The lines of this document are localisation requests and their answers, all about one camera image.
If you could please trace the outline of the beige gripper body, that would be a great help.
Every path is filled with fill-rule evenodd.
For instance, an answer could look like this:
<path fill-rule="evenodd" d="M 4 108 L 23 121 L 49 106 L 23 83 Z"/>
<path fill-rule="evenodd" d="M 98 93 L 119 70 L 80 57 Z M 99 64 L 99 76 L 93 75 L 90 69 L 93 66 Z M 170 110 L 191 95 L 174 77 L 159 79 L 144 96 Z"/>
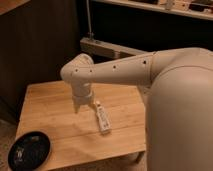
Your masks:
<path fill-rule="evenodd" d="M 87 105 L 94 99 L 94 93 L 90 83 L 74 83 L 72 87 L 72 98 L 75 105 Z"/>

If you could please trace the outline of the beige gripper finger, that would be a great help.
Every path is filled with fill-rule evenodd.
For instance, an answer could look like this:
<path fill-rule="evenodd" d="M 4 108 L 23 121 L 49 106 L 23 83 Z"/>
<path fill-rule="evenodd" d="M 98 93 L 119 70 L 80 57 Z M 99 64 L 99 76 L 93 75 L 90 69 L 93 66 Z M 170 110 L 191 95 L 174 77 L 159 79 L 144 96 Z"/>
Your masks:
<path fill-rule="evenodd" d="M 96 111 L 96 105 L 95 105 L 94 102 L 89 103 L 88 106 L 89 106 L 91 109 L 93 109 L 93 110 Z"/>
<path fill-rule="evenodd" d="M 80 110 L 80 105 L 74 105 L 74 112 L 77 114 Z"/>

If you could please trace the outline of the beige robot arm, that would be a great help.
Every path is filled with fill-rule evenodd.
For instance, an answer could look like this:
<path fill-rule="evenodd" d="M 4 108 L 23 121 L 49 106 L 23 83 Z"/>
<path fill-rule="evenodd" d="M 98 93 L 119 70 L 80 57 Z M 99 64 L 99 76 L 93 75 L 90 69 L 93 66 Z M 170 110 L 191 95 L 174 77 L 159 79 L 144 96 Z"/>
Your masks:
<path fill-rule="evenodd" d="M 93 83 L 147 86 L 147 171 L 213 171 L 213 51 L 180 48 L 95 64 L 80 54 L 60 75 L 74 103 Z"/>

